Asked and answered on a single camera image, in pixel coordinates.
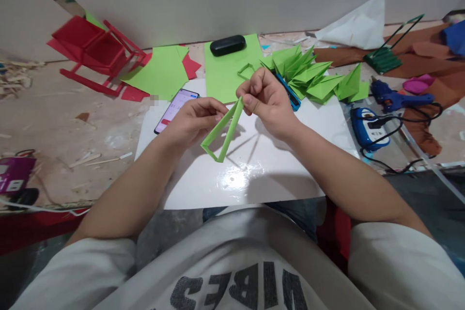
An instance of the white plastic sheet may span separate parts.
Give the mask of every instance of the white plastic sheet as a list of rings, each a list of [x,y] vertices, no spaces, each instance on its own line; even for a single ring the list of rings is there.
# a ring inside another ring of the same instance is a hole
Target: white plastic sheet
[[[341,19],[317,31],[318,40],[361,49],[379,48],[383,43],[385,0],[370,0]]]

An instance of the smartphone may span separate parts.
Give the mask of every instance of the smartphone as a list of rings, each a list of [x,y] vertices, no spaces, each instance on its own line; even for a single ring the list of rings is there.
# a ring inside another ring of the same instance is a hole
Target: smartphone
[[[156,134],[159,134],[161,131],[163,131],[166,128],[166,126],[168,126],[170,122],[173,120],[178,110],[181,109],[187,101],[196,98],[199,98],[198,93],[188,91],[185,89],[180,89],[176,96],[174,96],[173,101],[171,102],[168,109],[166,109],[160,122],[155,127],[154,132]]]

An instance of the green origami piece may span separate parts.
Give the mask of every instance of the green origami piece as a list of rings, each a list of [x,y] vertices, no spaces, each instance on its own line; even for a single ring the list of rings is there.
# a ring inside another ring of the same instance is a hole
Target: green origami piece
[[[342,80],[338,85],[336,89],[336,95],[338,96],[338,99],[340,101],[358,93],[360,85],[361,66],[361,63],[357,65],[357,67],[355,67],[354,70],[347,74],[344,80]]]
[[[260,62],[262,62],[262,65],[268,70],[274,70],[275,69],[275,67],[273,65],[273,57],[272,56],[263,57],[262,59],[260,59]]]
[[[331,63],[332,62],[321,62],[312,64],[310,68],[295,76],[291,81],[294,83],[294,85],[308,86],[312,79],[323,75],[325,71],[328,70]]]
[[[237,75],[243,78],[244,80],[250,80],[253,73],[255,73],[255,68],[252,64],[247,63],[237,72]]]
[[[226,153],[229,148],[229,144],[233,139],[234,132],[236,131],[237,123],[239,122],[239,118],[241,117],[242,109],[244,109],[244,102],[242,101],[242,97],[240,97],[237,102],[233,105],[233,107],[226,113],[226,115],[221,119],[219,123],[213,128],[213,130],[208,134],[207,137],[203,140],[201,147],[209,154],[213,160],[216,162],[223,162],[224,158],[226,157]],[[221,152],[219,157],[208,148],[210,144],[221,134],[226,124],[231,120],[231,124],[229,126],[228,132],[226,133],[226,138],[223,143],[223,147],[221,148]]]
[[[294,91],[295,95],[300,99],[304,99],[305,95],[307,94],[307,91],[305,90],[305,87],[302,86],[296,86],[291,82],[288,83],[289,87]]]
[[[334,91],[331,91],[330,93],[328,93],[327,96],[323,99],[317,98],[312,95],[307,95],[309,101],[312,101],[312,102],[315,102],[321,105],[326,105],[332,96],[334,96]]]
[[[352,103],[360,99],[368,98],[368,94],[370,92],[370,82],[362,81],[360,82],[360,86],[358,92],[353,96],[349,97],[347,102]]]
[[[288,80],[292,80],[294,76],[297,75],[297,72],[302,72],[306,70],[311,64],[311,62],[315,59],[311,54],[313,52],[313,47],[307,51],[306,54],[300,56],[298,60],[294,62],[289,68],[286,70],[286,78]]]
[[[317,84],[310,86],[307,93],[324,100],[325,97],[334,90],[334,88],[345,78],[344,75],[328,75],[324,76]]]
[[[287,48],[287,49],[284,49],[284,50],[280,50],[280,51],[274,51],[273,52],[273,63],[275,65],[275,68],[276,70],[278,71],[278,73],[281,75],[281,76],[284,76],[284,66],[286,64],[286,60],[288,60],[289,58],[292,58],[294,57],[296,54],[302,54],[301,50],[300,50],[300,45],[296,46],[296,47],[292,47],[292,48]]]

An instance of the red miniature chair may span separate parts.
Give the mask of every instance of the red miniature chair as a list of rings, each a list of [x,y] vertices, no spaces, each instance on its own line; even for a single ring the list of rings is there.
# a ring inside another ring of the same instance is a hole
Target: red miniature chair
[[[117,97],[126,84],[121,82],[115,90],[108,85],[134,56],[138,59],[129,71],[143,65],[146,54],[108,21],[104,20],[103,23],[109,31],[74,16],[52,34],[53,39],[47,44],[77,63],[71,71],[60,69],[62,75],[94,91]],[[109,77],[103,84],[82,77],[76,74],[82,65]]]

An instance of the purple object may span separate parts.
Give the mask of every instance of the purple object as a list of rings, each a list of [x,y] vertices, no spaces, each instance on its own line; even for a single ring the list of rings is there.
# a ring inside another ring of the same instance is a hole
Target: purple object
[[[436,78],[428,74],[422,75],[420,77],[412,77],[402,84],[404,90],[413,93],[420,94],[425,91],[428,87],[432,85]]]
[[[7,157],[0,160],[0,194],[14,194],[28,183],[36,159]]]

